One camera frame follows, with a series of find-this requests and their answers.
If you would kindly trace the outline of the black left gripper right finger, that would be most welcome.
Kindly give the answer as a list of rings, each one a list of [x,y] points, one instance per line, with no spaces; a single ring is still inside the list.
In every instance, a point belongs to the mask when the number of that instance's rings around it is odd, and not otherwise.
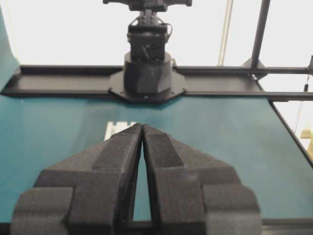
[[[153,222],[163,235],[259,235],[262,218],[254,192],[235,168],[143,126]]]

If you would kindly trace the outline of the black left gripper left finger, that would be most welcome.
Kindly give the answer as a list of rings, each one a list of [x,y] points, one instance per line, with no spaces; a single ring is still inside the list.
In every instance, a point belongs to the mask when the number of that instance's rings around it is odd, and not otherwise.
[[[13,235],[112,235],[131,220],[142,125],[42,170],[16,203]]]

